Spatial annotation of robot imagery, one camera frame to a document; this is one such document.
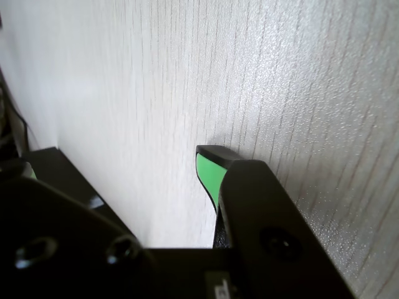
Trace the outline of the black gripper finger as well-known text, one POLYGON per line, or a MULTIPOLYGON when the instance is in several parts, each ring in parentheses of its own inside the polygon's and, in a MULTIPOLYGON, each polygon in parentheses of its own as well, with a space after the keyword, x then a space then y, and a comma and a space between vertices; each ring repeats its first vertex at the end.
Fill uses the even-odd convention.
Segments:
POLYGON ((28 175, 1 169, 2 298, 158 298, 138 240, 28 175))
POLYGON ((198 163, 223 174, 219 188, 197 167, 237 253, 239 285, 249 298, 352 298, 353 293, 292 202, 260 160, 217 145, 196 147, 198 163))

